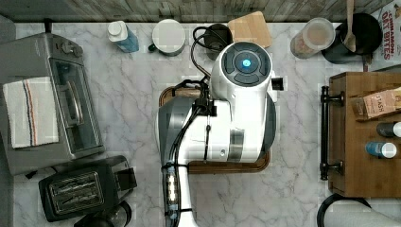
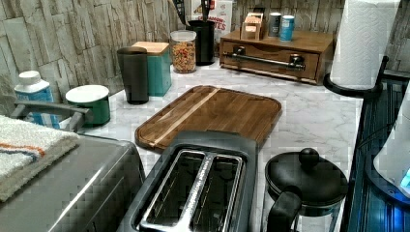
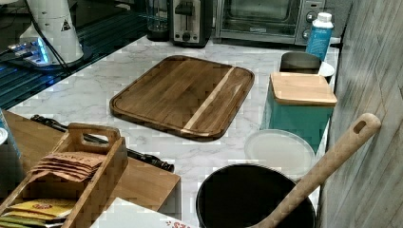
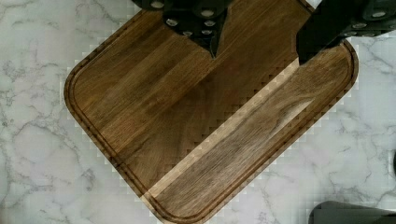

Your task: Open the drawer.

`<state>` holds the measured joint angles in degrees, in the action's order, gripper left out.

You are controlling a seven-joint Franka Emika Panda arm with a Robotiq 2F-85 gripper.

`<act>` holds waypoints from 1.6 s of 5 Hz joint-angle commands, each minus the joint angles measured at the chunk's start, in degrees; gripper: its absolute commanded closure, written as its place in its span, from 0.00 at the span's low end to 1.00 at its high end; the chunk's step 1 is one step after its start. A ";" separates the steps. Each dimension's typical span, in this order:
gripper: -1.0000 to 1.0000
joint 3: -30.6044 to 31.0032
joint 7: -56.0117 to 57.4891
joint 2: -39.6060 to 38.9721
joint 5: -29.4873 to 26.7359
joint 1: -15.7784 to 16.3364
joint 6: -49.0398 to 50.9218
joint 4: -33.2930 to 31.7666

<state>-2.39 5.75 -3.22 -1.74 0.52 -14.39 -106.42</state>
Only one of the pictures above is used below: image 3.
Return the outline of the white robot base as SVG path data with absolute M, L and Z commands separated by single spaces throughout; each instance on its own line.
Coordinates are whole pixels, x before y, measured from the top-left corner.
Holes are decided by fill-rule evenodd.
M 36 67 L 70 67 L 86 56 L 73 26 L 68 0 L 24 0 L 30 26 L 8 49 Z

